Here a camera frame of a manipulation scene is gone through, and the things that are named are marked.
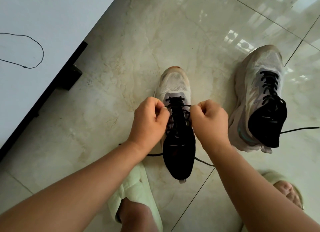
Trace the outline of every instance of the black shoelace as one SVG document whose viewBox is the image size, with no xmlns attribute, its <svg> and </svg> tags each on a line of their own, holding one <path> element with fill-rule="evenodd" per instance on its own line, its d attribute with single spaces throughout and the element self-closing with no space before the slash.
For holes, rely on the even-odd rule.
<svg viewBox="0 0 320 232">
<path fill-rule="evenodd" d="M 270 72 L 270 71 L 261 71 L 260 74 L 263 74 L 261 81 L 264 82 L 262 85 L 264 89 L 263 93 L 266 94 L 266 91 L 269 91 L 269 94 L 264 96 L 262 105 L 264 105 L 267 101 L 272 102 L 272 109 L 270 109 L 270 113 L 273 111 L 276 111 L 278 109 L 278 104 L 284 104 L 286 106 L 286 102 L 278 96 L 277 90 L 278 90 L 278 79 L 279 75 L 276 74 L 275 72 Z M 269 118 L 269 121 L 272 123 L 277 123 L 278 121 L 275 120 L 272 116 L 266 117 Z M 288 132 L 294 132 L 298 130 L 304 130 L 304 129 L 319 129 L 320 127 L 315 126 L 315 127 L 303 127 L 303 128 L 298 128 L 298 129 L 292 129 L 289 131 L 281 132 L 282 133 L 288 133 Z"/>
<path fill-rule="evenodd" d="M 185 105 L 183 103 L 184 98 L 182 98 L 182 96 L 179 97 L 169 97 L 166 99 L 166 101 L 169 101 L 169 104 L 166 106 L 167 108 L 171 108 L 172 110 L 172 114 L 170 115 L 168 124 L 167 124 L 167 130 L 166 130 L 166 135 L 173 135 L 173 136 L 177 136 L 178 135 L 178 129 L 175 128 L 176 125 L 178 125 L 178 123 L 175 121 L 176 116 L 183 114 L 185 116 L 185 121 L 187 126 L 190 126 L 190 112 L 187 111 L 186 109 L 183 109 L 182 107 L 184 106 L 188 106 L 190 107 L 191 105 Z M 147 156 L 151 156 L 151 157 L 156 157 L 156 156 L 162 156 L 163 153 L 157 153 L 157 154 L 148 154 Z M 212 166 L 214 167 L 214 165 L 212 164 L 208 164 L 205 161 L 202 161 L 200 159 L 198 159 L 197 157 L 194 157 L 195 160 L 200 161 L 206 165 Z"/>
</svg>

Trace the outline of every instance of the hand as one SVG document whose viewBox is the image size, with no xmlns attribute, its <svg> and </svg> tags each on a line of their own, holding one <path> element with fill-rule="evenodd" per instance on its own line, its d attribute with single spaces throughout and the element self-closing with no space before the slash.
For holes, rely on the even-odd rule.
<svg viewBox="0 0 320 232">
<path fill-rule="evenodd" d="M 228 114 L 212 100 L 190 107 L 190 118 L 195 135 L 206 152 L 223 145 L 230 145 L 228 138 Z"/>
<path fill-rule="evenodd" d="M 159 99 L 146 98 L 134 111 L 128 141 L 138 145 L 146 156 L 165 133 L 169 117 L 168 109 Z"/>
</svg>

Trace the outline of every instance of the light green slipper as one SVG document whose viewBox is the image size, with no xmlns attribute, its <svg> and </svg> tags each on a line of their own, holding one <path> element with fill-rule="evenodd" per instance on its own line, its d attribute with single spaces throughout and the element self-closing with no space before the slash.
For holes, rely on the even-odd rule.
<svg viewBox="0 0 320 232">
<path fill-rule="evenodd" d="M 129 173 L 129 175 L 122 182 L 118 190 L 108 200 L 108 206 L 113 219 L 120 223 L 117 217 L 117 211 L 119 209 L 121 200 L 128 198 L 132 202 L 142 203 L 148 206 L 152 212 L 154 221 L 158 227 L 159 232 L 162 232 L 162 221 L 156 205 L 156 202 L 152 196 L 150 185 L 146 170 L 142 162 L 138 163 Z"/>
<path fill-rule="evenodd" d="M 298 196 L 300 198 L 302 207 L 303 207 L 303 199 L 302 199 L 300 191 L 298 190 L 297 186 L 295 186 L 287 177 L 285 177 L 282 174 L 279 174 L 278 172 L 275 172 L 275 171 L 269 171 L 269 172 L 263 174 L 262 176 L 268 182 L 270 182 L 272 185 L 274 185 L 275 183 L 277 183 L 278 181 L 281 181 L 281 180 L 289 182 L 294 187 L 294 189 L 296 190 L 296 192 L 297 192 L 297 194 L 298 194 Z M 248 230 L 245 227 L 245 225 L 243 225 L 241 232 L 248 232 Z"/>
</svg>

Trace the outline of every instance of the floor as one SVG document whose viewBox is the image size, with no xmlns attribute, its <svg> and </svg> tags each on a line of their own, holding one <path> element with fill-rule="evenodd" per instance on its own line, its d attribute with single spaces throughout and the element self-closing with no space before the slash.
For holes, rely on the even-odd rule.
<svg viewBox="0 0 320 232">
<path fill-rule="evenodd" d="M 186 70 L 193 104 L 212 99 L 230 114 L 235 66 L 274 44 L 287 68 L 283 130 L 319 126 L 319 15 L 320 0 L 115 0 L 85 39 L 89 46 L 77 61 L 82 77 L 69 92 L 50 96 L 0 164 L 0 213 L 126 140 L 134 109 L 173 65 Z M 320 223 L 319 146 L 320 132 L 303 130 L 283 134 L 273 154 L 241 154 L 256 169 L 288 176 Z M 209 162 L 198 141 L 196 155 Z M 179 184 L 162 157 L 144 164 L 164 231 L 239 231 L 241 219 L 216 170 L 195 161 Z M 106 206 L 86 229 L 119 230 Z"/>
</svg>

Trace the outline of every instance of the white table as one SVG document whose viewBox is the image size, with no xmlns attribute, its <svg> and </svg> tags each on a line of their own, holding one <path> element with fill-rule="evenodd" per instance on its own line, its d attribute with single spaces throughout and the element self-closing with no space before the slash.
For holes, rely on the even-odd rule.
<svg viewBox="0 0 320 232">
<path fill-rule="evenodd" d="M 0 148 L 112 1 L 0 0 Z"/>
</svg>

